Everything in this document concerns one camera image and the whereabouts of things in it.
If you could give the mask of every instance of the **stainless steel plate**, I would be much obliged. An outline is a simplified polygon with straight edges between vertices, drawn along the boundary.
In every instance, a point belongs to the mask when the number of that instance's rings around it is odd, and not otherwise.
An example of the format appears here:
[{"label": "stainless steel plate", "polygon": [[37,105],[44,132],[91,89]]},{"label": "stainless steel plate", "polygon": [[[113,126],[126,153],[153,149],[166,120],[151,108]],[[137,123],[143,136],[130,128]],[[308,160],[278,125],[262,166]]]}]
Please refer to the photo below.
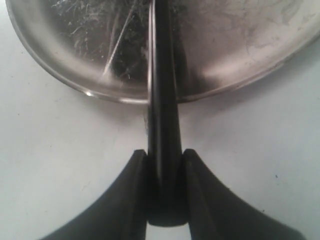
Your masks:
[{"label": "stainless steel plate", "polygon": [[[147,101],[148,0],[6,0],[24,46],[89,96]],[[173,0],[181,102],[242,87],[320,32],[319,0]]]}]

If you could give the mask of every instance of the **white surface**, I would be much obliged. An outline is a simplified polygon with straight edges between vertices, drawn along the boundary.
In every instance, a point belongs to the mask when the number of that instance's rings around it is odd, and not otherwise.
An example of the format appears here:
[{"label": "white surface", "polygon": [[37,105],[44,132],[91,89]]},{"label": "white surface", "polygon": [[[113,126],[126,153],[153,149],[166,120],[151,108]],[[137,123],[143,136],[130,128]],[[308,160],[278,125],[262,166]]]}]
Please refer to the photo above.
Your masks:
[{"label": "white surface", "polygon": [[[0,239],[35,240],[94,202],[134,149],[144,107],[82,95],[20,44],[0,0]],[[180,106],[183,146],[241,198],[320,238],[320,42],[238,91]],[[188,239],[150,227],[148,240]]]}]

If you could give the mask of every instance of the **metal plate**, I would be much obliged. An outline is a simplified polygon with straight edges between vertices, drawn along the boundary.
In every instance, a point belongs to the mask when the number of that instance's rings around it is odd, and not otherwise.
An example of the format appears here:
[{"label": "metal plate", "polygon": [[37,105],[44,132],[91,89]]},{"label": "metal plate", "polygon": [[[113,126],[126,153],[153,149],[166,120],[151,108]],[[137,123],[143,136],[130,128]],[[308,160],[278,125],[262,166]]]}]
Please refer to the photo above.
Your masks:
[{"label": "metal plate", "polygon": [[[148,0],[6,0],[31,55],[67,85],[147,101]],[[320,32],[319,0],[173,0],[181,102],[242,87]]]}]

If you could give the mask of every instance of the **white table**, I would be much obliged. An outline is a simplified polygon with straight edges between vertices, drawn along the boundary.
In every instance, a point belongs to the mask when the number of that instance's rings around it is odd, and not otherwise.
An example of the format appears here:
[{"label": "white table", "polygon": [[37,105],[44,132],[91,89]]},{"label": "white table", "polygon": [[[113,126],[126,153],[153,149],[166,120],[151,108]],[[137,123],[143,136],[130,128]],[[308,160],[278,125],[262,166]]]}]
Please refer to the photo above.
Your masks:
[{"label": "white table", "polygon": [[[92,204],[134,149],[145,107],[89,98],[26,52],[0,0],[0,239],[36,240]],[[320,42],[240,90],[180,106],[194,148],[236,194],[320,238]],[[148,240],[190,239],[187,226]]]}]

